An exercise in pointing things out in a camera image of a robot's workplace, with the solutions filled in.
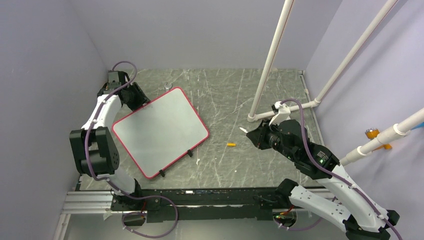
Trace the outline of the whiteboard with red frame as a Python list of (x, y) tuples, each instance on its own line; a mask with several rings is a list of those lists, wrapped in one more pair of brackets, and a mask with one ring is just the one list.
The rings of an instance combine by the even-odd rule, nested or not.
[(147, 179), (204, 142), (210, 131), (189, 101), (175, 87), (112, 125), (112, 131)]

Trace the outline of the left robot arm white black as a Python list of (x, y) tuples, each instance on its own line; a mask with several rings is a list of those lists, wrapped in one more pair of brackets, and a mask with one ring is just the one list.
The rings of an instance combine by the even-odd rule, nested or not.
[(123, 106), (134, 112), (149, 102), (127, 72), (111, 70), (107, 82), (97, 93), (96, 106), (88, 121), (69, 134), (77, 171), (95, 181), (107, 182), (114, 199), (131, 210), (143, 205), (144, 196), (138, 181), (119, 168), (119, 151), (110, 130)]

